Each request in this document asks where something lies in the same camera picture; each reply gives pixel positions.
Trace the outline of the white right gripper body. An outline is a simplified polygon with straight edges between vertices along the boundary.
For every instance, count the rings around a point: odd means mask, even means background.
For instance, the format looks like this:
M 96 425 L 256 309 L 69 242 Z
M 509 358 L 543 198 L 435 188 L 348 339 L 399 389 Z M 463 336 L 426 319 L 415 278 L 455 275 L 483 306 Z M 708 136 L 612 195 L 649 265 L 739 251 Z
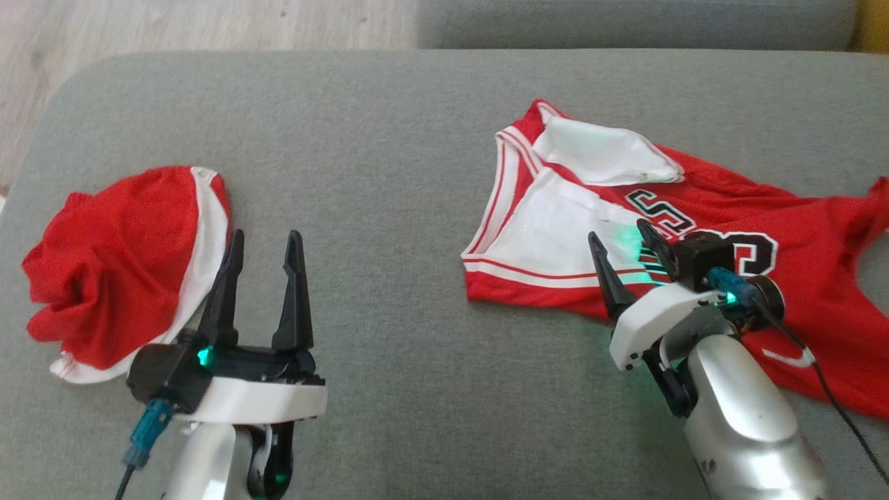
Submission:
M 717 294 L 691 292 L 670 284 L 648 292 L 617 319 L 609 352 L 619 370 L 641 363 L 653 349 L 655 361 L 667 367 L 687 358 L 703 339 L 724 335 L 724 316 Z

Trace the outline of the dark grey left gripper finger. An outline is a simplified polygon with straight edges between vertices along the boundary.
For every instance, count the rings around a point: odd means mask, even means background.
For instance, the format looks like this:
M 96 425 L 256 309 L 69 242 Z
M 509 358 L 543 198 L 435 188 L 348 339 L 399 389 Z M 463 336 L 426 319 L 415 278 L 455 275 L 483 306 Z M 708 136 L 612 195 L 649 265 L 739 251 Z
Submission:
M 220 263 L 201 320 L 197 339 L 201 348 L 235 346 L 239 333 L 234 326 L 236 288 L 244 260 L 244 231 L 234 230 Z
M 271 348 L 276 353 L 293 358 L 301 370 L 314 370 L 315 360 L 310 352 L 314 347 L 313 322 L 303 240 L 299 231 L 289 232 L 283 269 L 287 276 L 285 301 L 279 326 L 272 336 Z

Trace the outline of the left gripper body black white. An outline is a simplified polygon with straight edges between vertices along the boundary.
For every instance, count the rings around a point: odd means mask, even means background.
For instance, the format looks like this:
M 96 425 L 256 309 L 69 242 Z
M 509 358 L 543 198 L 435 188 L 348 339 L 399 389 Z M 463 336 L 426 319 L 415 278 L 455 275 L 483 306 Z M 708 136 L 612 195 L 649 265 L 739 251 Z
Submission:
M 265 348 L 206 348 L 198 355 L 213 373 L 194 412 L 178 420 L 210 424 L 280 424 L 324 415 L 328 390 L 320 377 L 297 383 L 286 376 L 286 358 Z

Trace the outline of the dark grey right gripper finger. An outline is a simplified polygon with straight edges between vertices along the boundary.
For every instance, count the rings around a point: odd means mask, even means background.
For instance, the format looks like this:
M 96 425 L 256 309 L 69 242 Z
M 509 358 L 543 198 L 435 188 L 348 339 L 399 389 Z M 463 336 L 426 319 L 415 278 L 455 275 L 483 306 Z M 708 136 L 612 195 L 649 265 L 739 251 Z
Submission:
M 603 294 L 607 315 L 609 319 L 616 321 L 638 298 L 620 280 L 618 273 L 609 262 L 608 251 L 596 232 L 588 234 L 588 246 L 596 268 L 598 287 Z
M 641 234 L 642 241 L 648 250 L 654 251 L 660 265 L 663 266 L 670 281 L 679 282 L 681 279 L 681 266 L 679 257 L 676 254 L 676 246 L 679 240 L 666 237 L 663 232 L 648 221 L 648 219 L 638 219 L 636 228 Z

